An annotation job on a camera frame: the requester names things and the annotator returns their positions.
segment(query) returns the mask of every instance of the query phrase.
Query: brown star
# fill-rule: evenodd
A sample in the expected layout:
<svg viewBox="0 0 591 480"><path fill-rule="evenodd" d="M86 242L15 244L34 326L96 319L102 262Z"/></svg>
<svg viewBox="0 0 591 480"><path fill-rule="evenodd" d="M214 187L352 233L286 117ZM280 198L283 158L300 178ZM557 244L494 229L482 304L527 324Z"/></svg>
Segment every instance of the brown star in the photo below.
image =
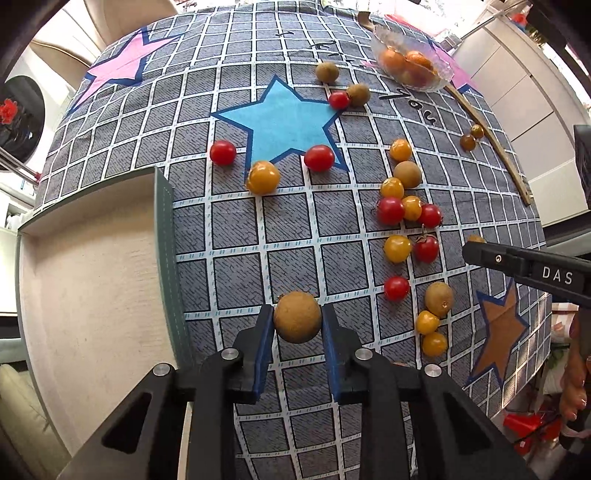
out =
<svg viewBox="0 0 591 480"><path fill-rule="evenodd" d="M502 385L505 381L511 350L524 334L528 323L519 315L519 301L514 280L511 280L505 296L501 299L481 292L476 294L486 324L486 341L470 373L468 383L493 369L499 385Z"/></svg>

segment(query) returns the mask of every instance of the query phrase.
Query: chair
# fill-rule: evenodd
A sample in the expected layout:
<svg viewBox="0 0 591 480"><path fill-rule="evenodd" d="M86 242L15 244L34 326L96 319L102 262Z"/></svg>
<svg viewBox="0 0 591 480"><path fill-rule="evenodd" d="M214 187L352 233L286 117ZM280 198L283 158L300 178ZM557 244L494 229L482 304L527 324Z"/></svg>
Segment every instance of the chair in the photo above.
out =
<svg viewBox="0 0 591 480"><path fill-rule="evenodd" d="M171 0L84 0L106 45L163 18L178 14Z"/></svg>

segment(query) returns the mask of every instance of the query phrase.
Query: red cherry tomato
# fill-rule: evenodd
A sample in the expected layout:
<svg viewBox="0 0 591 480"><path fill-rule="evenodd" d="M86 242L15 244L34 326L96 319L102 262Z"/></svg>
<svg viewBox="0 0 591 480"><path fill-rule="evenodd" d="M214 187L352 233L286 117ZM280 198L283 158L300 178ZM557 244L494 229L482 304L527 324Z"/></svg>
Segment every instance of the red cherry tomato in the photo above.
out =
<svg viewBox="0 0 591 480"><path fill-rule="evenodd" d="M424 235L414 244L413 250L419 262L431 263L439 255L439 241L433 235Z"/></svg>
<svg viewBox="0 0 591 480"><path fill-rule="evenodd" d="M390 277L384 282L384 297L390 301L402 301L410 291L406 278Z"/></svg>
<svg viewBox="0 0 591 480"><path fill-rule="evenodd" d="M304 164L313 171L326 171L335 163L335 154L326 145L315 145L304 154Z"/></svg>
<svg viewBox="0 0 591 480"><path fill-rule="evenodd" d="M228 140L216 140L209 149L209 158L216 165L229 165L236 158L236 147Z"/></svg>
<svg viewBox="0 0 591 480"><path fill-rule="evenodd" d="M427 228L435 228L436 226L441 225L442 220L443 215L437 205L433 205L432 203L426 203L423 205L421 216L418 218L420 224Z"/></svg>
<svg viewBox="0 0 591 480"><path fill-rule="evenodd" d="M329 104L335 110L345 110L350 103L351 99L344 90L333 92L329 96Z"/></svg>
<svg viewBox="0 0 591 480"><path fill-rule="evenodd" d="M404 205L396 197L380 199L377 205L378 222L383 225L396 225L404 218Z"/></svg>

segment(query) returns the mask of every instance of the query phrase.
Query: red object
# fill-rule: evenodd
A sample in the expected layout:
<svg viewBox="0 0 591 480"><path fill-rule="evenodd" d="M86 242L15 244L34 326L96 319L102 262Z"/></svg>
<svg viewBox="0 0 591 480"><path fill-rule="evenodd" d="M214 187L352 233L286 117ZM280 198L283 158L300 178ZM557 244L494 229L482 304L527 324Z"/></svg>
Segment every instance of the red object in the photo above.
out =
<svg viewBox="0 0 591 480"><path fill-rule="evenodd" d="M390 301L402 301L410 291L406 278L390 277L384 282L384 296Z"/></svg>
<svg viewBox="0 0 591 480"><path fill-rule="evenodd" d="M518 25L521 25L522 27L525 27L527 25L527 17L522 13L513 15L511 19L513 20L513 22L515 22Z"/></svg>
<svg viewBox="0 0 591 480"><path fill-rule="evenodd" d="M209 158L216 165L229 165L236 158L236 147L228 140L216 140L209 149Z"/></svg>
<svg viewBox="0 0 591 480"><path fill-rule="evenodd" d="M326 145L315 145L304 154L304 164L312 171L326 171L335 164L335 154Z"/></svg>
<svg viewBox="0 0 591 480"><path fill-rule="evenodd" d="M426 203L423 205L421 216L418 218L418 222L421 225L424 225L427 228L435 228L436 226L441 225L442 220L443 215L437 205L433 205L432 203Z"/></svg>
<svg viewBox="0 0 591 480"><path fill-rule="evenodd" d="M17 113L18 103L10 100L10 98L5 99L4 104L0 105L0 119L3 125L10 125Z"/></svg>
<svg viewBox="0 0 591 480"><path fill-rule="evenodd" d="M540 425L542 425L542 415L539 413L535 413L533 415L509 413L505 417L505 420L503 420L503 425L515 432L519 438L522 438L531 434L537 428L539 428ZM525 455L531 450L533 440L534 436L532 435L531 437L517 443L515 445L515 451L520 455Z"/></svg>
<svg viewBox="0 0 591 480"><path fill-rule="evenodd" d="M432 263L439 255L439 241L433 235L423 235L413 247L419 262Z"/></svg>
<svg viewBox="0 0 591 480"><path fill-rule="evenodd" d="M396 225L404 218L404 205L396 197L380 199L376 209L378 222L383 225Z"/></svg>
<svg viewBox="0 0 591 480"><path fill-rule="evenodd" d="M345 110L350 103L351 99L344 90L333 92L329 96L329 104L335 110Z"/></svg>

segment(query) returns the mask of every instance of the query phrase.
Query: tablecloth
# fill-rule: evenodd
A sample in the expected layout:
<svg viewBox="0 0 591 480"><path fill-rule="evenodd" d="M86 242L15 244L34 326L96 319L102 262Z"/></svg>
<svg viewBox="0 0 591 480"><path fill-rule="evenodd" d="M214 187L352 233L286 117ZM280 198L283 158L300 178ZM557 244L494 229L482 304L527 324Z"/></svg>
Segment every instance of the tablecloth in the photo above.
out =
<svg viewBox="0 0 591 480"><path fill-rule="evenodd" d="M407 25L374 21L425 39ZM493 416L548 354L550 298L515 288L502 273L467 266L461 248L476 233L539 249L538 213L524 206L486 139L471 153L459 147L470 121L450 95L408 91L364 63L373 59L369 39L354 12L313 1L203 9L122 38L103 52L70 105L45 164L37 208L131 169L157 166L174 187L177 267L195 352L230 346L237 331L254 324L262 303L309 291L334 303L341 325L393 361L439 363ZM319 60L339 66L334 85L317 81ZM229 122L220 111L261 105L275 88L289 102L325 102L332 90L360 82L371 89L368 104L342 112L322 130L337 155L330 171L309 171L298 148L286 147L273 159L282 175L277 191L255 197L245 189L250 163L271 159L252 158L260 142L256 128ZM482 95L468 88L465 97L517 163ZM388 235L416 239L421 233L414 223L389 230L375 219L396 138L409 140L423 172L423 182L407 194L436 203L444 214L436 229L440 255L432 264L410 256L394 265L382 252ZM219 139L238 148L231 167L207 159ZM384 299L384 280L395 274L411 283L400 304ZM456 296L439 329L450 348L425 359L413 319L428 285L440 280ZM491 357L488 307L513 295L518 333L504 353ZM361 407L332 402L323 362L320 336L301 345L274 342L261 401L236 408L238 478L358 478ZM406 405L403 413L414 470Z"/></svg>

